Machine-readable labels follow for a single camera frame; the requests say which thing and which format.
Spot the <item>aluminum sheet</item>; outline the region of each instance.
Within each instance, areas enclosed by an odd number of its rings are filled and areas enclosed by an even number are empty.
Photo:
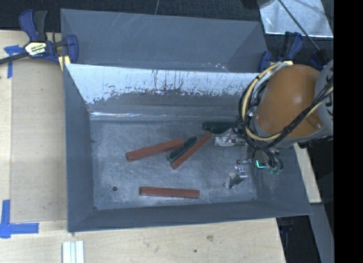
[[[321,0],[281,1],[309,36],[333,38]],[[289,31],[305,35],[278,0],[258,0],[258,5],[265,33],[283,35]]]

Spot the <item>black object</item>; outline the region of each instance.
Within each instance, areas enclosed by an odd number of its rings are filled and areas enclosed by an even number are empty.
[[[193,136],[190,137],[187,141],[184,142],[184,146],[178,149],[173,150],[169,156],[168,160],[173,162],[175,159],[177,159],[181,154],[186,152],[190,147],[192,147],[197,142],[197,137]]]
[[[203,123],[203,130],[210,131],[212,134],[221,134],[232,127],[236,127],[235,122],[204,122]]]

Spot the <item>yellow cable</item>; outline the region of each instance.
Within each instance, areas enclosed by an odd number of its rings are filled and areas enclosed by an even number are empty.
[[[244,96],[244,99],[243,99],[243,104],[242,104],[242,109],[241,109],[241,113],[242,113],[242,120],[244,121],[244,117],[246,115],[246,106],[247,106],[247,101],[248,101],[248,98],[249,96],[251,95],[251,92],[253,91],[254,87],[255,87],[255,84],[257,84],[257,82],[259,80],[261,80],[261,78],[263,76],[265,76],[269,71],[277,68],[278,66],[280,66],[281,63],[276,63],[270,67],[268,67],[267,69],[265,69],[262,73],[260,73],[251,83],[250,87],[248,88],[247,92],[246,92],[246,95]],[[332,91],[333,91],[334,87],[332,86],[329,91],[327,92],[327,94],[330,94]],[[306,115],[306,117],[311,114],[313,111],[315,111],[317,109],[317,107],[319,107],[321,105],[321,103],[323,102],[323,100],[318,103],[317,105],[315,105],[309,112],[308,114]],[[271,136],[268,136],[268,137],[260,137],[258,135],[255,135],[254,133],[252,133],[248,128],[246,128],[246,133],[248,134],[248,136],[250,136],[251,138],[253,138],[254,140],[258,140],[258,141],[269,141],[269,140],[273,140],[273,139],[276,139],[278,138],[281,134],[282,134],[282,131],[274,134],[274,135],[271,135]]]

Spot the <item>label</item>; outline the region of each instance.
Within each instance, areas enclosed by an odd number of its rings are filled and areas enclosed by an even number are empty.
[[[46,43],[29,43],[25,46],[25,50],[30,56],[42,56],[47,52]]]

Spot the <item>clamp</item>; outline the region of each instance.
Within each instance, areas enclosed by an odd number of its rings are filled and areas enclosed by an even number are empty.
[[[44,20],[47,11],[35,11],[28,9],[22,12],[19,16],[19,23],[22,31],[24,31],[29,42],[23,47],[23,52],[8,56],[0,60],[0,65],[7,62],[12,62],[20,58],[41,58],[57,65],[60,65],[60,55],[56,52],[56,48],[66,46],[68,56],[71,63],[75,63],[78,58],[78,40],[75,35],[67,35],[65,40],[53,42],[47,40],[47,35],[44,32]]]
[[[274,62],[292,61],[301,50],[303,43],[304,39],[300,33],[286,31],[284,45],[277,59],[273,60],[272,52],[265,50],[258,65],[258,72],[262,73]]]

